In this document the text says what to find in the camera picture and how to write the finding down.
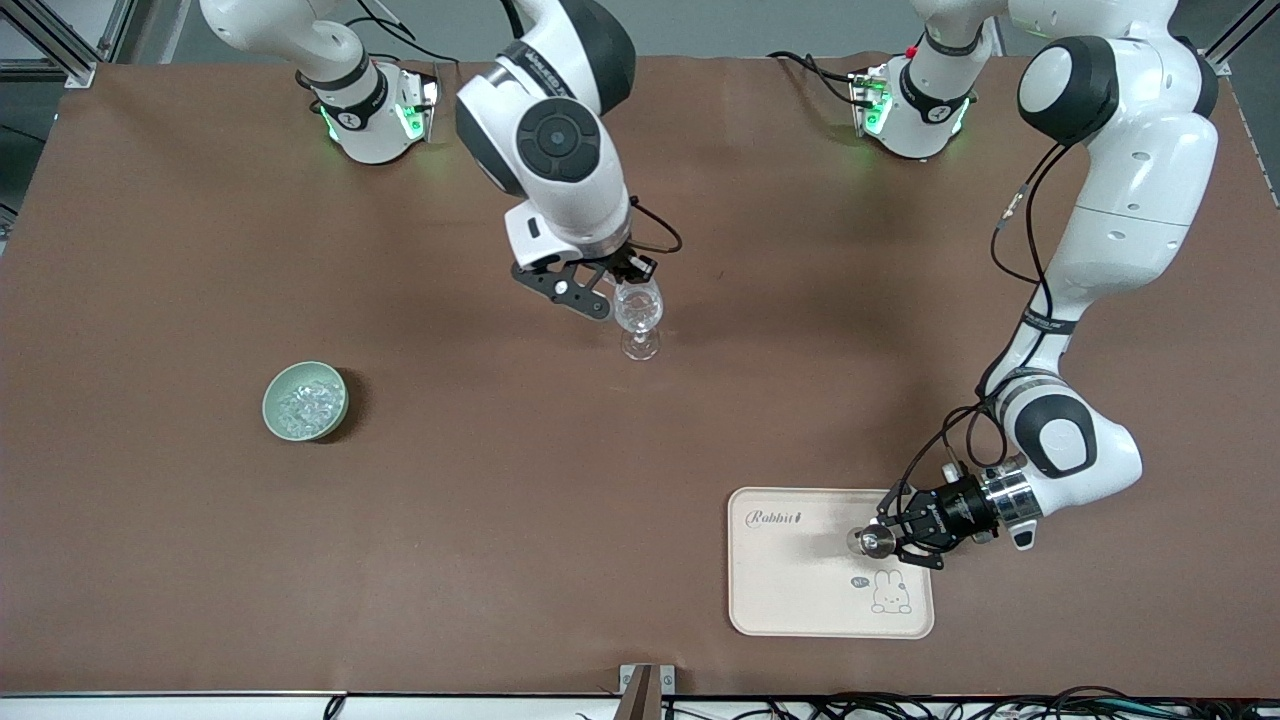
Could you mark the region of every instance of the wine glass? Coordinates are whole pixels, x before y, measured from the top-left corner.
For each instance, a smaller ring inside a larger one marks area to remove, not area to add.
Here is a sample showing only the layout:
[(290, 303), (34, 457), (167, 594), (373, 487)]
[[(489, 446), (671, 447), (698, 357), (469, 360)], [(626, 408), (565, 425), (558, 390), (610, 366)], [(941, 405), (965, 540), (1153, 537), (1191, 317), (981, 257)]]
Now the wine glass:
[(618, 283), (613, 290), (613, 318), (622, 327), (622, 352), (632, 360), (649, 360), (662, 348), (662, 291), (657, 281)]

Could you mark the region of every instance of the clear glass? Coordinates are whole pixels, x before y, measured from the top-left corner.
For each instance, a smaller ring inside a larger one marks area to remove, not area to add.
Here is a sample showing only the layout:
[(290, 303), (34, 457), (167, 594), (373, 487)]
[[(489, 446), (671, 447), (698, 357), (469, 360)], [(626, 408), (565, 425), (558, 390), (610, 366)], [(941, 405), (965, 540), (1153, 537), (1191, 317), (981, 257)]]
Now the clear glass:
[(320, 434), (338, 414), (342, 401), (342, 386), (312, 380), (280, 398), (280, 427), (294, 439)]
[(613, 288), (613, 319), (622, 327), (622, 352), (632, 360), (650, 360), (662, 350), (662, 291), (657, 281)]

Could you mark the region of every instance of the brown table cover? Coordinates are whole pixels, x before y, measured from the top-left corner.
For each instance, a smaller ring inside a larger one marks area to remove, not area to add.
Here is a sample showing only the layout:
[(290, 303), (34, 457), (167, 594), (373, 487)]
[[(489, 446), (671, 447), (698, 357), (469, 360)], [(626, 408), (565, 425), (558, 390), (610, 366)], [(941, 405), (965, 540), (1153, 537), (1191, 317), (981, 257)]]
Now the brown table cover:
[[(594, 692), (662, 661), (698, 693), (1276, 694), (1280, 219), (1230, 92), (1185, 250), (1064, 365), (1142, 482), (948, 557), (924, 641), (727, 620), (730, 493), (888, 487), (1014, 329), (987, 240), (1048, 145), (1023, 63), (916, 163), (794, 65), (643, 59), (607, 120), (687, 241), (643, 364), (511, 282), (452, 101), (370, 168), (287, 67), (102, 67), (0, 261), (0, 688)], [(1085, 167), (1046, 182), (1046, 254)], [(305, 359), (353, 384), (328, 445), (260, 418)]]

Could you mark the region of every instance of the gray floor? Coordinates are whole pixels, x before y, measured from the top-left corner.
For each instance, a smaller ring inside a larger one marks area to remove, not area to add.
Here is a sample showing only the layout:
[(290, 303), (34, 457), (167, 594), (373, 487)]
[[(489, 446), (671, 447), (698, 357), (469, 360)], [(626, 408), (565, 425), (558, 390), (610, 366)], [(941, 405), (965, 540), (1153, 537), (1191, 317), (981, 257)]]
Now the gray floor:
[[(415, 29), (421, 44), (463, 60), (486, 60), (511, 40), (497, 0), (387, 0)], [(602, 0), (627, 27), (644, 55), (760, 56), (796, 50), (818, 56), (860, 50), (901, 51), (916, 40), (920, 23), (905, 0)], [(1181, 0), (1175, 33), (1198, 46), (1216, 38), (1248, 0)], [(358, 14), (343, 3), (334, 19)], [(134, 61), (251, 63), (270, 61), (238, 53), (219, 41), (200, 14), (198, 0), (154, 0), (140, 18), (128, 55)], [(1011, 55), (1034, 54), (1042, 41), (1002, 24)], [(371, 26), (360, 31), (370, 51), (416, 56), (408, 47)], [(1280, 168), (1280, 22), (1258, 32), (1231, 59), (1233, 83), (1249, 119), (1258, 150)], [(0, 123), (46, 136), (60, 86), (0, 82)], [(0, 202), (20, 208), (40, 145), (0, 129)], [(1233, 168), (1231, 172), (1253, 172)]]

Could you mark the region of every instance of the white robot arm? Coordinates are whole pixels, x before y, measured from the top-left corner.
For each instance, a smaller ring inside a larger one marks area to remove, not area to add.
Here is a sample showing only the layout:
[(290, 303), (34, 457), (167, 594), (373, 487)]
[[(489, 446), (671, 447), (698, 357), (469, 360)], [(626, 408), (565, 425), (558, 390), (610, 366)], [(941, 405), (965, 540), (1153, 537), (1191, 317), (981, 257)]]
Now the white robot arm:
[[(600, 122), (631, 94), (635, 46), (593, 0), (516, 4), (532, 29), (458, 92), (458, 137), (499, 190), (524, 200), (506, 218), (512, 277), (604, 320), (596, 282), (645, 282), (657, 266), (630, 246), (630, 195)], [(579, 282), (584, 268), (590, 279)]]
[(200, 0), (224, 42), (293, 63), (320, 99), (329, 136), (365, 164), (389, 163), (426, 136), (434, 81), (372, 61), (356, 33), (330, 20), (338, 0)]
[(1027, 68), (1023, 118), (1062, 147), (1083, 142), (1091, 158), (1043, 282), (978, 387), (982, 411), (1016, 454), (978, 474), (947, 465), (948, 482), (934, 491), (900, 483), (877, 521), (851, 538), (858, 550), (941, 568), (942, 553), (998, 527), (1029, 550), (1041, 518), (1108, 497), (1142, 475), (1133, 437), (1061, 378), (1059, 359), (1089, 305), (1169, 268), (1208, 184), (1217, 78), (1169, 36), (1175, 4), (1010, 0), (1020, 26), (1066, 35)]
[(899, 55), (855, 79), (858, 131), (904, 158), (938, 154), (960, 132), (970, 92), (991, 59), (987, 18), (1009, 0), (911, 0), (924, 20), (914, 56)]

